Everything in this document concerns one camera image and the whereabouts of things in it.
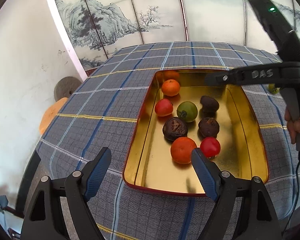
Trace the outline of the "person's right hand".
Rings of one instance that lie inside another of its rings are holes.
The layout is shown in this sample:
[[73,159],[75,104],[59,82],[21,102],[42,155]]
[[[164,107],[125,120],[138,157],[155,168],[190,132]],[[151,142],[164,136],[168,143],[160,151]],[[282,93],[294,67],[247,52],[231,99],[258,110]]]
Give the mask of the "person's right hand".
[[300,118],[298,118],[298,120],[296,120],[296,121],[293,121],[288,108],[286,108],[285,120],[287,122],[287,129],[290,134],[291,143],[295,144],[296,136],[297,136],[297,134],[300,134]]

